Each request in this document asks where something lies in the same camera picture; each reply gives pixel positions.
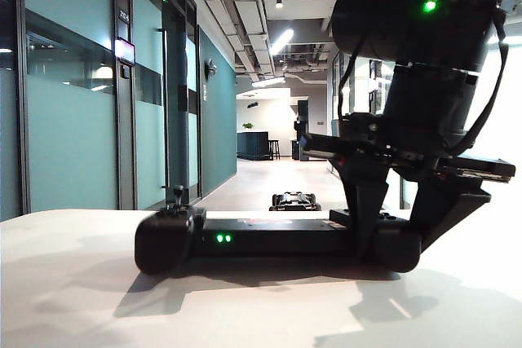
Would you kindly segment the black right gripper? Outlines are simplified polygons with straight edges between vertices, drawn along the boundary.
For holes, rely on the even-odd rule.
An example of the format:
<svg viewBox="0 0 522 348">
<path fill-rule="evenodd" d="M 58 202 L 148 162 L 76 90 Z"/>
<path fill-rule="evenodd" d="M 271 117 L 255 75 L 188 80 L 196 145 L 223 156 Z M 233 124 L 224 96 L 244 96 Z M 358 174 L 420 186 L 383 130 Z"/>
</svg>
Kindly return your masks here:
<svg viewBox="0 0 522 348">
<path fill-rule="evenodd" d="M 387 194 L 389 169 L 410 182 L 432 174 L 444 177 L 418 183 L 409 221 L 422 237 L 421 252 L 490 202 L 490 194 L 480 188 L 481 179 L 507 183 L 515 176 L 515 167 L 503 160 L 417 156 L 322 134 L 306 133 L 300 143 L 307 154 L 328 159 L 339 172 L 356 237 L 357 256 L 365 254 L 376 227 Z M 449 176 L 469 178 L 445 178 Z"/>
</svg>

